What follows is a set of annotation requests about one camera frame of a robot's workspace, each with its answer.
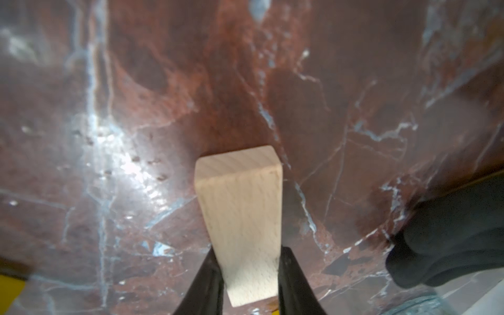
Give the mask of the wooden block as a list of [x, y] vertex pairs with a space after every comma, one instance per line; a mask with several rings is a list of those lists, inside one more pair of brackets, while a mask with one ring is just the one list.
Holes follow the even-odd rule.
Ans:
[[275, 149], [201, 157], [194, 189], [231, 306], [277, 296], [283, 166]]

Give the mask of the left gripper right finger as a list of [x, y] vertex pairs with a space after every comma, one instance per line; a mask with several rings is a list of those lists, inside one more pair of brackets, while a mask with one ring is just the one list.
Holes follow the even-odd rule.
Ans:
[[293, 251], [282, 246], [278, 269], [279, 312], [283, 315], [326, 315]]

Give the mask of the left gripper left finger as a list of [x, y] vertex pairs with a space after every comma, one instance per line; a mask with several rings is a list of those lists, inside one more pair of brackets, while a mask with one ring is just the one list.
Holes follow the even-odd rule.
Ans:
[[224, 280], [211, 248], [174, 315], [222, 315]]

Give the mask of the yellow block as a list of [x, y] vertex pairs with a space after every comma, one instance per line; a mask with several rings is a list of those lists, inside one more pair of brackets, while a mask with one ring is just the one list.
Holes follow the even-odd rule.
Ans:
[[5, 314], [25, 288], [26, 280], [13, 276], [0, 276], [0, 313]]

